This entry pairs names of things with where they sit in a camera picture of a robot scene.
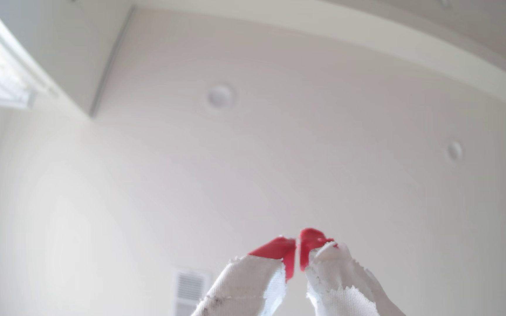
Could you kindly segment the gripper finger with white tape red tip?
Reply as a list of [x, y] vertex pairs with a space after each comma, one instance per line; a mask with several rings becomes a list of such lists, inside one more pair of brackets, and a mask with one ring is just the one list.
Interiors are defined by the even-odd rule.
[[300, 268], [316, 315], [404, 315], [346, 245], [317, 229], [300, 232]]
[[277, 237], [231, 260], [193, 315], [274, 315], [295, 269], [296, 240]]

